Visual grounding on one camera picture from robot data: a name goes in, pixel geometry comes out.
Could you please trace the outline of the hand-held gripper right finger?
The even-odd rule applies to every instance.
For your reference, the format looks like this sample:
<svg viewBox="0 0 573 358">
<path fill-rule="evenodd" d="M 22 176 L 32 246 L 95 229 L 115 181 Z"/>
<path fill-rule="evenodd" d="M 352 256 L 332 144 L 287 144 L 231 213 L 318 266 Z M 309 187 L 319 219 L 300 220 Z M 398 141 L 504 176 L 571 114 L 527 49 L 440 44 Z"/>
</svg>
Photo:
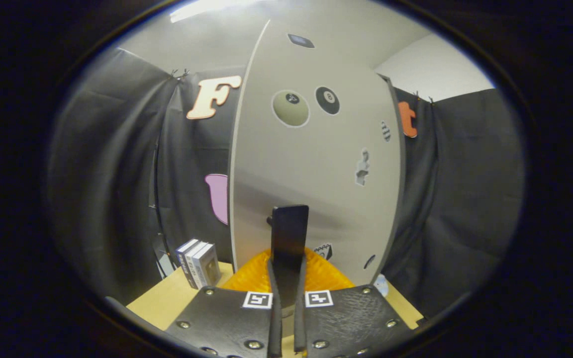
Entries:
<svg viewBox="0 0 573 358">
<path fill-rule="evenodd" d="M 307 358 L 369 358 L 402 345 L 412 329 L 372 284 L 355 285 L 305 249 L 294 350 Z"/>
</svg>

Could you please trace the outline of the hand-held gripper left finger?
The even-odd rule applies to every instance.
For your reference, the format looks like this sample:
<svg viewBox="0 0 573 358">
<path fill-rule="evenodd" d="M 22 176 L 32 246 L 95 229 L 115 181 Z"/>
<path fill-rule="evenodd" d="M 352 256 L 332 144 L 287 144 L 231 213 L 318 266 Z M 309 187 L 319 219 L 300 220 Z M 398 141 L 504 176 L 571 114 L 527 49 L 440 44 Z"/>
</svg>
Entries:
<svg viewBox="0 0 573 358">
<path fill-rule="evenodd" d="M 209 357 L 280 358 L 281 304 L 274 283 L 267 249 L 220 287 L 200 288 L 166 334 Z"/>
</svg>

